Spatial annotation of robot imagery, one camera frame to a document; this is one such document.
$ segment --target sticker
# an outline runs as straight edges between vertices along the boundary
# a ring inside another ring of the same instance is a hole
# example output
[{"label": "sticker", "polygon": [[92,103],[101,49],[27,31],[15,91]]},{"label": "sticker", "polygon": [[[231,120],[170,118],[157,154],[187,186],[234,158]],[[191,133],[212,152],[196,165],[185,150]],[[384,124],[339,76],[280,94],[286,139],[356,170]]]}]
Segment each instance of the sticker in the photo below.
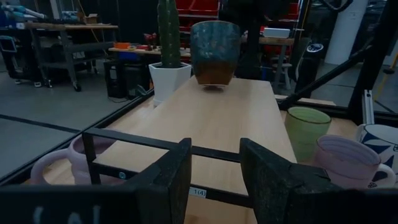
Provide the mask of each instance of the sticker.
[{"label": "sticker", "polygon": [[196,187],[190,187],[189,194],[196,197],[206,198],[206,190],[198,189]]}]

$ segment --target gray floor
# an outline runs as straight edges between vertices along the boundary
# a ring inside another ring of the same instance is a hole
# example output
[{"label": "gray floor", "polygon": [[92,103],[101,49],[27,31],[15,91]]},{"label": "gray floor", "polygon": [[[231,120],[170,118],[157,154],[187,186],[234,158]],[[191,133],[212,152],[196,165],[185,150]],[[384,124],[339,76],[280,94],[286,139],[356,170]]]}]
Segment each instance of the gray floor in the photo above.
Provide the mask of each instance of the gray floor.
[{"label": "gray floor", "polygon": [[0,119],[0,178],[73,134]]},{"label": "gray floor", "polygon": [[[128,103],[108,99],[103,75],[78,76],[83,89],[79,93],[69,82],[53,88],[34,88],[31,82],[16,85],[0,72],[0,114],[81,130]],[[6,119],[0,119],[0,127],[0,178],[73,135]]]},{"label": "gray floor", "polygon": [[[318,100],[329,100],[336,103],[338,106],[348,106],[351,95],[359,77],[359,72],[361,70],[361,64],[349,69],[348,71],[342,73],[340,76],[329,81],[326,85],[321,86],[319,89],[315,90],[311,98]],[[324,63],[320,66],[318,70],[317,78],[322,77],[324,74],[334,69],[336,65],[330,65]],[[377,87],[379,86],[384,74],[382,69],[379,72],[376,83],[373,88],[373,93],[376,93]],[[386,82],[380,97],[377,99],[384,107],[388,108],[395,113],[398,112],[398,72],[391,75]],[[291,94],[291,91],[282,90],[283,94]],[[374,104],[374,109],[376,111],[389,112],[389,110],[383,108],[379,104]]]},{"label": "gray floor", "polygon": [[83,129],[127,103],[108,99],[102,75],[80,77],[83,91],[78,93],[70,83],[53,88],[34,88],[30,82],[15,85],[7,73],[0,73],[0,114]]}]

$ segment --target green glass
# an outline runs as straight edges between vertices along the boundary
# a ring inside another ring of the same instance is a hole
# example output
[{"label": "green glass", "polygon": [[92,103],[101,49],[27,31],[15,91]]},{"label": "green glass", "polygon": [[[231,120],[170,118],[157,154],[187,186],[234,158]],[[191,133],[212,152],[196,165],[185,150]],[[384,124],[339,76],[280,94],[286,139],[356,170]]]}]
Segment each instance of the green glass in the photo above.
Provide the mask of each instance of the green glass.
[{"label": "green glass", "polygon": [[285,127],[297,162],[311,162],[317,140],[328,132],[331,118],[318,110],[292,107],[287,110]]}]

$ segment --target black metal frame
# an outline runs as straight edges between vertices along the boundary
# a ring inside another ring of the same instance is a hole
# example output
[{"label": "black metal frame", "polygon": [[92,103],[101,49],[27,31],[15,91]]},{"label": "black metal frame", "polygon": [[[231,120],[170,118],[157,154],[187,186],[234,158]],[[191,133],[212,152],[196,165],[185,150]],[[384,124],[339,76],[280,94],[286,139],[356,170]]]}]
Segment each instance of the black metal frame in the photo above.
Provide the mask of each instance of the black metal frame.
[{"label": "black metal frame", "polygon": [[[156,147],[159,149],[170,150],[176,147],[176,142],[163,141],[159,139],[152,139],[132,134],[120,133],[107,129],[90,128],[83,132],[83,144],[85,146],[85,154],[88,163],[88,170],[90,172],[91,183],[101,184],[100,174],[116,177],[119,179],[130,179],[135,176],[137,172],[121,169],[117,167],[106,166],[95,162],[96,154],[94,148],[93,136],[114,139],[143,146]],[[192,146],[192,154],[196,156],[209,157],[212,159],[220,159],[224,161],[240,163],[240,156],[238,153],[219,151],[216,149],[208,149],[204,147]],[[251,202],[247,195],[241,195],[224,190],[212,189],[209,187],[191,185],[191,187],[205,190],[205,198],[210,200],[217,200],[220,202],[230,203],[243,207],[251,208]]]},{"label": "black metal frame", "polygon": [[[346,63],[340,65],[339,67],[335,68],[333,71],[326,74],[322,78],[311,83],[309,86],[302,89],[302,91],[289,96],[285,100],[279,101],[278,102],[279,108],[281,110],[286,110],[290,106],[307,106],[323,111],[326,114],[335,118],[350,119],[357,124],[361,123],[362,93],[364,92],[364,90],[372,89],[382,65],[382,58],[384,58],[388,50],[389,42],[394,36],[393,33],[395,32],[395,29],[393,29],[393,27],[394,26],[395,28],[397,27],[398,17],[394,15],[394,9],[398,8],[398,1],[392,1],[392,0],[388,1],[386,4],[386,8],[387,9],[384,10],[381,18],[381,25],[378,28],[379,29],[378,33],[374,37],[374,42],[371,47],[363,49],[363,51],[358,52],[356,55],[352,56]],[[350,104],[347,108],[340,106],[319,105],[319,104],[297,101],[302,97],[302,95],[305,92],[313,91],[319,88],[326,82],[330,81],[332,78],[337,77],[345,70],[349,69],[353,65],[360,62],[361,59],[363,58],[365,58],[363,69],[361,70],[356,88],[354,89],[354,93],[351,97]],[[51,150],[38,156],[37,158],[30,161],[26,165],[22,166],[20,169],[16,170],[15,172],[1,179],[0,185],[20,184],[24,182],[29,178],[30,169],[37,159],[39,159],[40,157],[49,152],[67,147],[70,141],[73,138],[77,137],[79,134],[82,134],[83,136],[86,158],[88,161],[89,172],[93,184],[101,183],[100,174],[109,175],[120,179],[129,179],[133,177],[134,175],[137,174],[137,172],[120,169],[117,167],[110,167],[95,162],[96,154],[94,152],[93,136],[101,136],[104,138],[116,139],[134,144],[141,144],[144,146],[158,147],[165,150],[169,150],[170,148],[174,147],[177,143],[162,141],[158,139],[151,139],[142,136],[133,136],[129,134],[120,133],[117,131],[100,129],[107,127],[109,124],[119,119],[128,111],[132,110],[137,105],[139,105],[140,103],[148,99],[150,96],[152,96],[153,93],[154,92],[152,90],[149,92],[148,95],[136,98],[133,102],[129,103],[120,110],[115,111],[111,115],[103,118],[102,120],[84,129],[83,131],[80,131],[76,135],[72,136],[70,139],[67,139],[66,141],[60,143],[58,146],[55,146]],[[391,113],[376,112],[375,122],[398,127],[398,115]],[[204,147],[193,146],[192,154],[197,156],[210,157],[213,159],[221,159],[224,161],[240,162],[240,156],[237,153],[218,151],[215,149],[208,149]],[[206,190],[206,194],[202,196],[210,200],[217,200],[220,202],[231,203],[243,207],[252,207],[252,204],[249,201],[247,195],[225,192],[224,190],[212,189],[204,186],[191,185],[191,187],[200,190]]]}]

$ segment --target pink mug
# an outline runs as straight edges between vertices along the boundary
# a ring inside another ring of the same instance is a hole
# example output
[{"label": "pink mug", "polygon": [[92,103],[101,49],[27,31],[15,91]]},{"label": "pink mug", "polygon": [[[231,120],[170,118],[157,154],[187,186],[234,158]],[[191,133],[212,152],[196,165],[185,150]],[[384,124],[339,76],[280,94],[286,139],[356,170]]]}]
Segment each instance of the pink mug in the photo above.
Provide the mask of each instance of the pink mug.
[{"label": "pink mug", "polygon": [[378,186],[393,187],[396,182],[394,171],[381,163],[376,152],[340,136],[325,135],[318,139],[313,165],[324,168],[331,182],[345,189],[372,188],[371,181],[377,171],[387,174]]},{"label": "pink mug", "polygon": [[[94,136],[94,148],[97,156],[109,148],[115,140],[108,138],[101,138]],[[72,174],[75,178],[76,184],[91,184],[90,173],[88,172],[88,165],[86,156],[84,154],[84,145],[81,135],[76,137],[66,149],[61,149],[55,152],[50,152],[41,157],[33,166],[30,172],[31,184],[49,184],[43,176],[44,169],[57,160],[67,158],[72,164]],[[118,184],[122,180],[101,175],[103,184]]]}]

